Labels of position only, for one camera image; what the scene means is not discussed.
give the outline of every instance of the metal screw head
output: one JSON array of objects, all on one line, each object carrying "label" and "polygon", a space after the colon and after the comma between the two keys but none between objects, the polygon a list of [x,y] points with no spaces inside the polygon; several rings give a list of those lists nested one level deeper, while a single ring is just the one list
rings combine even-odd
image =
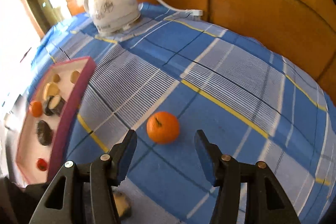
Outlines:
[{"label": "metal screw head", "polygon": [[261,169],[265,169],[267,165],[266,165],[266,163],[263,162],[263,161],[258,161],[258,162],[257,162],[257,166],[258,166],[259,168],[261,168]]},{"label": "metal screw head", "polygon": [[228,155],[228,154],[223,154],[223,155],[221,156],[221,159],[224,160],[224,161],[229,161],[229,160],[231,159],[231,156]]},{"label": "metal screw head", "polygon": [[108,160],[109,158],[110,158],[109,154],[103,154],[103,155],[100,156],[101,160]]},{"label": "metal screw head", "polygon": [[66,168],[70,168],[73,164],[74,164],[73,161],[68,160],[68,161],[64,164],[64,166],[65,166]]}]

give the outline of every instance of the blue plaid tablecloth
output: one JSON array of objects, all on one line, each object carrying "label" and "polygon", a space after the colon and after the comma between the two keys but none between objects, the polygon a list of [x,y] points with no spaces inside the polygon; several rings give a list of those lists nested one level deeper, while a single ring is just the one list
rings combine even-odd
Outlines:
[{"label": "blue plaid tablecloth", "polygon": [[[336,109],[329,96],[255,39],[162,6],[140,8],[141,20],[113,37],[99,37],[81,14],[42,41],[30,94],[55,62],[91,56],[97,63],[64,160],[91,162],[132,128],[138,145],[119,187],[133,204],[125,223],[209,223],[218,189],[205,179],[194,148],[194,134],[203,129],[238,161],[264,160],[300,221],[317,223],[336,194]],[[147,136],[147,118],[157,111],[179,119],[172,144]],[[245,207],[242,184],[238,223]]]}]

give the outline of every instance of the small orange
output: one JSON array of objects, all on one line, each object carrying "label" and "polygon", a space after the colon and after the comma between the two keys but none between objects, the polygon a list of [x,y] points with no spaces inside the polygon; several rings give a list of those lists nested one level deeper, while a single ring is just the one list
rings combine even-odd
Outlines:
[{"label": "small orange", "polygon": [[40,101],[31,101],[29,105],[29,112],[34,117],[40,117],[43,113],[42,103]]},{"label": "small orange", "polygon": [[147,134],[156,143],[171,143],[180,134],[179,121],[165,111],[154,113],[147,121]]}]

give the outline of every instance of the electric kettle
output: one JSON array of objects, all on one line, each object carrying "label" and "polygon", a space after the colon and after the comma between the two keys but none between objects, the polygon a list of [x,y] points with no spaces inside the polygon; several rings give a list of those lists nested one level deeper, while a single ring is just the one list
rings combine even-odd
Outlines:
[{"label": "electric kettle", "polygon": [[83,4],[102,36],[122,29],[140,16],[137,0],[84,0]]}]

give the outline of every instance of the tray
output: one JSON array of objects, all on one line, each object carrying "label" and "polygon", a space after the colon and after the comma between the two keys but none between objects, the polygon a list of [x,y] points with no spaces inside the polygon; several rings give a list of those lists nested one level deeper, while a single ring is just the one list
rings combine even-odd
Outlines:
[{"label": "tray", "polygon": [[[22,126],[16,152],[16,164],[24,179],[29,184],[51,181],[58,172],[63,161],[63,151],[68,140],[69,128],[78,109],[84,91],[96,64],[91,57],[76,58],[68,62],[52,65],[39,82],[32,100],[43,102],[43,90],[46,83],[51,82],[57,73],[61,80],[57,83],[59,95],[66,101],[60,117],[47,116],[44,113],[36,118],[29,111]],[[77,70],[81,74],[75,84],[70,82],[71,73]],[[43,146],[36,135],[36,122],[44,120],[53,130],[51,145]],[[38,158],[43,158],[48,163],[47,171],[40,171],[36,167]]]}]

